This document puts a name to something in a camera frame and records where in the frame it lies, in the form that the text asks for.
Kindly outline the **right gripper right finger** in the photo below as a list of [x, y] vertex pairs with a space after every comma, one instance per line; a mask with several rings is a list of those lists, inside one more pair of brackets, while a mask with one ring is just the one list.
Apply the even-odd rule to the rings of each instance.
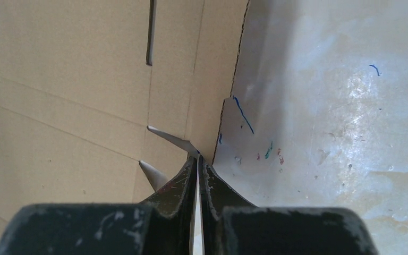
[[353, 211], [337, 207], [258, 207], [198, 160], [205, 254], [377, 254]]

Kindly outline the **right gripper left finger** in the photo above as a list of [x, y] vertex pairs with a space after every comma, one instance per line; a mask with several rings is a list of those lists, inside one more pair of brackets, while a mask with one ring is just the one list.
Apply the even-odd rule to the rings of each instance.
[[138, 203], [39, 203], [22, 207], [0, 254], [190, 254], [197, 160]]

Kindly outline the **brown cardboard box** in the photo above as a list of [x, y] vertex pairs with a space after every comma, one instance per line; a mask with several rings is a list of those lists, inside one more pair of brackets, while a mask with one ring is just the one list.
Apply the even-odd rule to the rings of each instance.
[[248, 1], [0, 1], [0, 236], [23, 206], [137, 202], [214, 160]]

